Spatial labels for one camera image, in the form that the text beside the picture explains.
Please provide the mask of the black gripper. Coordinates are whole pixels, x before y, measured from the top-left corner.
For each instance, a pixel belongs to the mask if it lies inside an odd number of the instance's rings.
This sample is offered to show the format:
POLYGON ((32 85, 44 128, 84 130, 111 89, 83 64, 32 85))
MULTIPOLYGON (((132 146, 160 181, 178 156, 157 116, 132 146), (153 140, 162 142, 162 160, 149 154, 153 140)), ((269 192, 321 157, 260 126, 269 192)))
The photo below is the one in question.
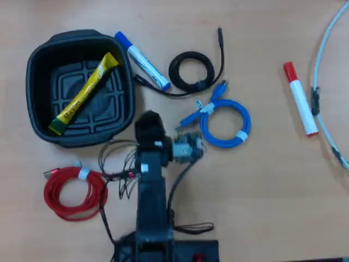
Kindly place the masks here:
MULTIPOLYGON (((164 131, 162 118, 157 112, 146 111, 135 122, 135 130, 141 131, 147 128, 148 118, 150 117, 151 126, 160 131, 164 131)), ((136 155, 139 157, 146 152, 159 152, 161 165, 168 166, 169 162, 173 161, 172 139, 165 134, 159 137, 150 135, 136 134, 136 155)))

